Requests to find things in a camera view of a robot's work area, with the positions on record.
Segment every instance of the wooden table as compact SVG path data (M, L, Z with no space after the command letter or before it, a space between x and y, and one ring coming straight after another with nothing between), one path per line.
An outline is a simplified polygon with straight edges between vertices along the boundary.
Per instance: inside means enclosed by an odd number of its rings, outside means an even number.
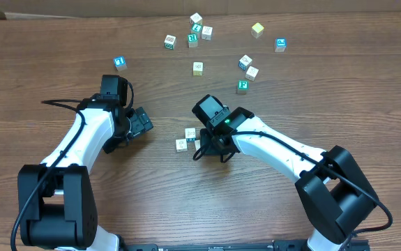
M75 115L42 105L99 91L112 59L155 128L126 149L100 153L91 173L99 223L127 243L244 243L307 238L312 225L294 185L268 165L236 155L192 161L176 153L191 113L207 93L242 106L300 142L351 151L394 216L388 231L364 234L373 250L401 250L401 13L204 17L212 41L188 49L187 17L0 21L0 250L9 250L17 173L61 141ZM250 28L265 26L255 39ZM163 47L177 37L174 51ZM276 37L287 39L274 53ZM247 54L259 68L236 94ZM192 76L193 61L204 75ZM362 227L386 221L376 209Z

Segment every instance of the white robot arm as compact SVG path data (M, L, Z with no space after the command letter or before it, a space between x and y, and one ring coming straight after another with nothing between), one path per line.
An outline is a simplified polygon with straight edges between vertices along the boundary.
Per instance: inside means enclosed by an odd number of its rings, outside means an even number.
M130 103L124 107L128 86ZM67 107L55 100L45 103ZM20 216L13 227L12 250L19 224L25 245L88 251L124 248L121 237L98 226L89 173L101 149L110 153L153 128L143 108L133 109L132 104L131 84L116 75L103 75L100 93L76 108L67 107L77 112L67 135L39 165L25 165L17 177ZM54 195L64 196L64 205L44 203L43 197Z
M237 132L254 131L265 132L267 134L276 136L278 139L288 143L295 149L300 149L312 159L317 162L321 161L325 150L315 147L306 146L287 136L271 129L262 120L256 116L251 119L246 119L237 129ZM257 135L233 135L233 141L237 149L246 155L251 155L268 163L274 169L284 174L293 183L299 180L299 174L302 171L310 171L315 165L305 161L301 156L292 153L283 145L269 139L267 137L260 137Z
M223 161L223 156L229 154L226 162L235 153L244 153L271 165L295 184L315 227L306 250L338 251L381 204L352 155L339 146L329 152L306 146L268 127L244 108L230 112L210 95L202 98L192 112L206 127L200 131L201 147L194 160L203 155L221 155ZM331 192L324 185L330 178L341 180Z

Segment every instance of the cube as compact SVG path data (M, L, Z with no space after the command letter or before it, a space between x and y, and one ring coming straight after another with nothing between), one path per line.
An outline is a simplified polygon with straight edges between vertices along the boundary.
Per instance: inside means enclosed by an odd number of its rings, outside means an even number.
M119 56L119 57L114 58L114 64L115 64L117 71L125 70L128 68L128 66L126 65L126 60L124 59L124 56Z
M203 26L202 39L211 40L212 35L213 35L213 27Z
M185 128L185 138L187 142L195 141L195 128Z
M202 76L203 75L203 63L202 62L194 62L192 66L192 71L194 76Z
M200 140L196 140L194 141L194 145L195 145L195 150L198 151L200 149Z
M250 89L250 83L247 80L239 80L237 84L237 94L247 94Z
M276 38L275 52L284 52L287 48L287 41L285 38Z
M201 24L193 24L191 27L191 33L196 34L197 37L200 36L200 33L202 32L202 26Z
M196 34L189 34L188 35L188 47L193 48L199 45L199 40L197 39Z
M191 22L191 24L202 24L203 19L199 15L199 13L195 13L194 15L191 16L190 22Z
M243 55L242 59L239 60L239 67L242 68L242 70L247 70L247 68L251 66L252 62L253 60L249 56Z
M258 38L262 36L262 33L264 32L264 27L260 23L256 23L251 27L251 35L253 35L255 38Z
M258 72L259 69L250 66L245 74L245 78L254 81Z
M175 149L177 150L177 153L180 153L182 151L187 151L188 144L186 144L186 139L177 139L175 141Z
M173 50L175 48L175 44L177 44L177 39L174 36L167 35L165 39L165 47Z

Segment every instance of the cube with printed symbol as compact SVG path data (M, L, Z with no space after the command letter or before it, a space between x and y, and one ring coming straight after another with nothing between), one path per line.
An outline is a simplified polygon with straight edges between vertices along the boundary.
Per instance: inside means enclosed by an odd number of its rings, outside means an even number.
M186 143L186 139L177 139L175 141L175 149L177 150L177 153L180 153L182 151L187 151L188 144Z
M287 48L287 41L285 38L276 38L275 52L284 52L285 48Z
M194 76L202 76L203 75L203 63L202 62L194 62L192 65L192 73Z
M185 128L185 138L187 142L195 141L195 128Z
M242 59L239 60L239 67L242 68L242 70L247 70L247 68L251 66L252 62L253 60L249 56L244 55L242 56Z
M166 39L165 39L165 47L167 49L173 50L173 49L175 49L175 44L177 44L176 37L167 35Z
M191 33L196 34L197 37L200 36L200 33L202 32L202 25L201 24L193 24L191 27Z
M250 83L248 80L239 80L237 83L237 94L247 94L250 90Z
M197 34L189 34L188 35L188 47L194 48L199 45L199 39L197 38Z
M203 26L202 29L202 39L211 40L211 36L213 35L213 27Z
M259 69L250 66L245 74L245 78L254 81L258 72Z
M125 70L128 68L128 66L126 64L126 60L124 59L124 56L119 56L119 57L114 58L114 64L115 64L117 71Z
M202 24L203 18L199 13L195 13L190 17L190 23L191 24Z

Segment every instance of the black cable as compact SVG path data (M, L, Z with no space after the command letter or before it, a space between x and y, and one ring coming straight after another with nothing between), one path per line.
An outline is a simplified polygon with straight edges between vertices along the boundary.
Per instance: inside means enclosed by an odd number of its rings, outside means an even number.
M132 106L133 106L134 93L133 93L132 84L129 81L128 81L128 86L130 88L130 102L129 102L129 105L125 108L125 113L129 112L130 109L132 109Z
M48 176L53 172L53 169L66 156L67 152L70 150L72 145L76 142L77 138L81 135L82 130L84 129L84 126L86 124L86 119L84 118L84 115L81 113L81 111L79 111L78 109L71 107L69 105L63 105L63 104L59 104L56 102L80 102L80 101L78 101L78 100L44 100L44 101L42 101L42 103L47 104L47 105L55 105L57 107L63 107L63 108L75 111L77 114L79 114L81 116L81 125L80 125L80 128L78 129L78 131L76 132L75 136L73 136L73 138L70 140L70 142L68 142L68 145L65 147L65 149L61 151L61 154L59 155L59 157L50 165L50 167L47 169L47 171L42 175L42 177L38 181L38 184L33 189L33 192L31 192L30 196L28 197L27 201L25 202L24 207L17 215L17 219L13 225L13 230L11 231L10 244L11 244L12 251L17 251L17 248L16 248L17 229L19 228L20 220L24 217L24 214L27 211L28 205L31 203L33 196L38 192L39 188L42 187L42 184L45 182L45 180L48 178Z
M195 151L194 156L192 157L193 160L199 160L205 153L206 151L211 147L213 142L209 142L208 144L205 144L199 148L199 150Z
M353 189L358 190L359 192L363 193L366 197L368 197L370 200L372 200L372 202L374 202L374 204L378 205L378 207L381 208L383 210L383 212L385 212L386 216L388 217L388 222L386 224L384 224L382 226L379 226L379 227L368 227L368 228L364 228L364 229L355 230L355 231L352 232L352 235L349 237L349 241L352 239L352 236L357 236L357 234L365 233L365 232L371 232L371 231L385 230L385 229L388 229L393 224L393 216L392 216L391 212L388 210L388 208L379 199L375 199L368 192L364 191L363 189L361 189L360 187L358 187L357 185L352 183L347 178L341 176L339 173L333 171L330 167L327 167L327 166L321 164L320 162L317 162L316 160L310 158L305 153L300 152L299 150L295 149L293 146L290 146L289 144L287 144L286 142L282 141L281 139L278 139L277 137L275 137L273 135L270 135L268 133L265 133L265 132L252 132L252 131L235 132L235 133L233 133L233 135L259 135L261 137L268 137L269 139L272 139L272 140L276 141L277 143L285 146L290 151L292 151L295 154L301 156L304 160L307 160L308 162L311 162L312 164L317 165L318 167L324 169L329 174L339 178L342 182L344 182L347 185L351 186Z
M50 102L82 102L82 100L69 100L69 99L60 99L60 100L44 100L42 103L50 105Z

